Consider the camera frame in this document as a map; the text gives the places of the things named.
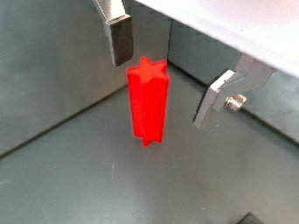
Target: gray surface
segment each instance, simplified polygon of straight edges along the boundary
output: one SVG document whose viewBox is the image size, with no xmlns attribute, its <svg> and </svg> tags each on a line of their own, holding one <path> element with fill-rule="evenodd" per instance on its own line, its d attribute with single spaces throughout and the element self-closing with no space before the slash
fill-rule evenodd
<svg viewBox="0 0 299 224">
<path fill-rule="evenodd" d="M 202 90 L 171 76 L 162 144 L 132 137 L 124 89 L 0 161 L 0 223 L 298 223 L 298 148 L 228 110 L 196 129 Z"/>
<path fill-rule="evenodd" d="M 172 22 L 168 60 L 206 84 L 228 68 L 235 71 L 240 52 Z M 278 71 L 264 87 L 244 94 L 244 108 L 299 142 L 299 80 Z"/>
<path fill-rule="evenodd" d="M 126 6 L 135 57 L 114 67 L 91 0 L 2 1 L 0 154 L 124 86 L 126 69 L 142 55 L 167 57 L 167 17 L 134 1 Z"/>
</svg>

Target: red star-shaped block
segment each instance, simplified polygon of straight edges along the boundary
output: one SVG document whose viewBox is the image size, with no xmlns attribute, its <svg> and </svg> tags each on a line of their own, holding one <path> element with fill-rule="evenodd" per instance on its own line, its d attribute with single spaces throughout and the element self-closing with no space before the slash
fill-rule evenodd
<svg viewBox="0 0 299 224">
<path fill-rule="evenodd" d="M 170 76 L 167 61 L 142 57 L 140 65 L 127 69 L 134 133 L 143 145 L 163 141 L 164 113 Z"/>
</svg>

